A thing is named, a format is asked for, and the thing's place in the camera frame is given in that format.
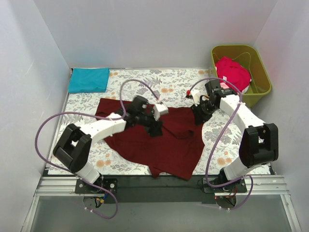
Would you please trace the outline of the dark red t-shirt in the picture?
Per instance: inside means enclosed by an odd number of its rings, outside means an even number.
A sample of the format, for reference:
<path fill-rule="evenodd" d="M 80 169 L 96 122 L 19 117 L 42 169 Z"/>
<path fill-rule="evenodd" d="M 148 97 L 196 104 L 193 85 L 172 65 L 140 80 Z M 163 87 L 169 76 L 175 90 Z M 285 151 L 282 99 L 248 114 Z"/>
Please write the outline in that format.
<path fill-rule="evenodd" d="M 188 107 L 170 107 L 161 119 L 161 136 L 151 137 L 143 126 L 136 125 L 104 141 L 124 159 L 147 165 L 154 178 L 168 173 L 189 180 L 204 149 L 203 126 L 195 124 Z"/>

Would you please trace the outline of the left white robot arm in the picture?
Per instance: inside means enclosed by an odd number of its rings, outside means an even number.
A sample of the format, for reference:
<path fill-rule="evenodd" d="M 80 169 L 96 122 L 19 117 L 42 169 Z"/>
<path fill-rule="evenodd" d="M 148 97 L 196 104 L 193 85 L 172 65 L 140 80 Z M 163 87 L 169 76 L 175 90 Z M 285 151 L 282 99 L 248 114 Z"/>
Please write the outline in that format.
<path fill-rule="evenodd" d="M 69 124 L 56 143 L 53 155 L 71 173 L 78 175 L 90 192 L 98 193 L 103 187 L 103 177 L 88 160 L 91 146 L 135 125 L 144 126 L 151 137 L 161 136 L 160 117 L 168 112 L 164 103 L 150 106 L 146 98 L 136 96 L 130 104 L 122 104 L 121 109 L 103 119 L 80 127 Z"/>

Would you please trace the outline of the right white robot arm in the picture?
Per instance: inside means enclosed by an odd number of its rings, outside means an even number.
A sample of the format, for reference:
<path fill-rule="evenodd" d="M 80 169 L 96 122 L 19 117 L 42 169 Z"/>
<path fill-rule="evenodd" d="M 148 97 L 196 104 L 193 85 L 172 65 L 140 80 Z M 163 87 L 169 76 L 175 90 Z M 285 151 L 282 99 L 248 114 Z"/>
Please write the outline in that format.
<path fill-rule="evenodd" d="M 196 124 L 207 122 L 216 110 L 222 110 L 230 119 L 220 132 L 222 136 L 231 122 L 234 122 L 242 133 L 239 156 L 224 167 L 218 176 L 210 182 L 211 188 L 220 188 L 229 192 L 236 182 L 250 171 L 276 161 L 279 157 L 279 130 L 274 123 L 265 123 L 259 119 L 242 101 L 242 92 L 235 86 L 223 88 L 220 78 L 205 78 L 207 94 L 203 95 L 194 86 L 186 92 L 186 97 L 193 100 L 191 109 Z"/>

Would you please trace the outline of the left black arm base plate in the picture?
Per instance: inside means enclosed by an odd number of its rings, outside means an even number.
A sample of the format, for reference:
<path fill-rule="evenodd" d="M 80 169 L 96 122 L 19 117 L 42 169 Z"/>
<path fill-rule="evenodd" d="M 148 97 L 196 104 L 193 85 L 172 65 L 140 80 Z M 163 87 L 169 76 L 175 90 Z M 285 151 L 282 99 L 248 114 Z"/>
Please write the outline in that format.
<path fill-rule="evenodd" d="M 110 191 L 111 193 L 116 193 L 117 187 L 118 187 L 118 180 L 116 178 L 99 179 L 94 183 L 94 185 L 104 188 Z M 105 193 L 105 191 L 98 189 L 96 187 L 93 187 L 80 179 L 78 179 L 76 182 L 74 192 L 76 194 L 95 194 L 95 193 L 103 194 Z"/>

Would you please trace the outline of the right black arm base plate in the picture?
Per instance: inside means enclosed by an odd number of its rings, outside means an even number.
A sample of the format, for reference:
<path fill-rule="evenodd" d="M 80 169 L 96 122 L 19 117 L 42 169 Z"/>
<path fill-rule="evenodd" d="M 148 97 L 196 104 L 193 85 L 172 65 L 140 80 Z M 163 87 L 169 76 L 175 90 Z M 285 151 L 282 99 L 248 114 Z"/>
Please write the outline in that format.
<path fill-rule="evenodd" d="M 206 178 L 202 178 L 197 181 L 197 185 L 201 188 L 204 193 L 224 193 L 224 194 L 231 194 L 234 193 L 245 193 L 247 192 L 246 184 L 244 180 L 239 180 L 235 183 L 230 185 L 221 187 L 221 188 L 213 188 L 210 187 L 207 182 Z"/>

